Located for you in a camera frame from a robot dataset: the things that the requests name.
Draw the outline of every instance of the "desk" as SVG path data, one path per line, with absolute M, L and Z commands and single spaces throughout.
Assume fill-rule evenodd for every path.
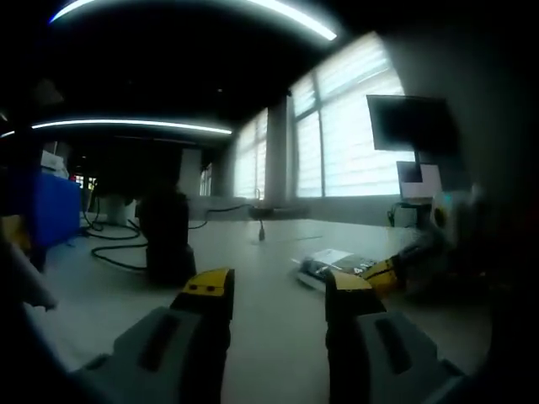
M 310 220 L 270 221 L 264 226 L 267 238 L 262 243 L 258 241 L 258 222 L 213 221 L 189 233 L 199 271 L 222 266 L 237 270 L 223 403 L 327 404 L 324 298 L 296 282 L 291 258 L 338 248 L 380 260 L 396 253 L 418 233 L 413 229 Z M 307 237 L 319 238 L 300 240 Z M 58 309 L 50 313 L 32 311 L 45 338 L 70 369 L 96 354 L 110 352 L 114 338 L 152 308 L 169 305 L 177 293 L 152 287 L 141 276 L 92 259 L 89 249 L 106 242 L 79 238 L 74 244 L 54 248 L 48 257 L 46 276 L 60 301 Z M 114 251 L 109 256 L 144 264 L 143 250 Z M 388 305 L 402 309 L 406 301 L 395 300 Z M 446 345 L 440 347 L 442 353 L 460 354 L 465 361 L 472 356 L 470 349 L 488 347 L 479 338 L 483 330 L 474 326 L 477 322 L 471 313 L 476 311 L 467 308 L 462 323 L 454 312 L 443 317 L 440 310 L 426 314 L 423 309 L 410 310 L 416 323 L 423 327 L 424 321 L 427 333 Z M 448 329 L 455 331 L 446 335 Z M 453 348 L 455 340 L 460 345 Z M 449 354 L 462 366 L 459 358 Z

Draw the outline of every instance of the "ceiling light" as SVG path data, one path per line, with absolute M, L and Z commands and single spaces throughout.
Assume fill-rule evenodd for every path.
M 329 28 L 324 27 L 317 20 L 312 19 L 308 15 L 297 11 L 295 8 L 279 3 L 276 0 L 247 0 L 250 3 L 258 4 L 259 6 L 269 8 L 277 13 L 283 14 L 289 19 L 293 19 L 297 23 L 306 26 L 317 34 L 323 36 L 326 40 L 334 40 L 337 35 Z
M 223 135 L 231 135 L 232 131 L 227 129 L 210 128 L 208 126 L 176 124 L 174 122 L 160 122 L 156 120 L 63 120 L 59 122 L 49 122 L 46 124 L 38 124 L 32 126 L 32 129 L 49 128 L 52 126 L 66 126 L 66 125 L 139 125 L 139 126 L 153 126 L 153 127 L 167 127 L 186 130 L 199 130 L 203 132 L 220 133 Z M 9 136 L 15 133 L 14 131 L 8 132 L 0 137 Z
M 60 10 L 60 12 L 51 19 L 49 24 L 52 24 L 54 21 L 70 13 L 71 11 L 76 10 L 77 8 L 80 8 L 94 1 L 95 0 L 77 0 L 69 4 L 68 6 Z M 317 34 L 323 36 L 326 40 L 334 40 L 335 38 L 337 38 L 337 35 L 331 29 L 324 27 L 317 20 L 312 19 L 308 15 L 305 15 L 304 13 L 296 10 L 295 8 L 292 8 L 290 6 L 287 6 L 286 4 L 277 2 L 276 0 L 244 0 L 244 1 L 258 4 L 261 7 L 269 8 L 270 10 L 273 10 L 279 14 L 282 14 L 288 17 L 289 19 L 293 19 L 297 23 L 304 25 L 305 27 L 313 30 Z

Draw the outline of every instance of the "computer monitor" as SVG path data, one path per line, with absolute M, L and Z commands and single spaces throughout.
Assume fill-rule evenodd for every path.
M 443 99 L 367 95 L 374 147 L 434 155 L 458 152 L 458 132 Z
M 401 198 L 409 202 L 427 202 L 441 192 L 440 170 L 435 164 L 397 162 Z

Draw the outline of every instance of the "table surface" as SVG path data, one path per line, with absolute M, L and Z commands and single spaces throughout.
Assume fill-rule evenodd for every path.
M 291 260 L 325 248 L 381 260 L 414 240 L 418 232 L 311 220 L 271 221 L 264 226 L 264 242 L 258 240 L 259 223 L 252 221 L 213 221 L 189 233 L 199 272 L 219 267 L 237 271 L 223 402 L 327 403 L 324 296 L 296 281 Z M 46 277 L 60 305 L 49 313 L 38 309 L 30 313 L 68 369 L 110 352 L 118 335 L 151 309 L 169 305 L 178 292 L 151 286 L 140 275 L 90 257 L 91 248 L 110 244 L 114 243 L 78 238 L 49 253 Z M 108 256 L 145 263 L 142 249 L 111 251 Z M 473 368 L 484 356 L 486 308 L 467 307 L 456 314 L 453 308 L 407 304 L 402 296 L 387 302 L 390 309 L 403 310 L 456 364 Z M 447 329 L 457 331 L 448 336 Z

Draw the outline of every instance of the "blue object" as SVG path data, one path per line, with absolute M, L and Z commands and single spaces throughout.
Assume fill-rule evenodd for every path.
M 33 247 L 48 248 L 76 235 L 80 227 L 78 183 L 36 171 L 8 175 L 10 214 L 26 219 Z

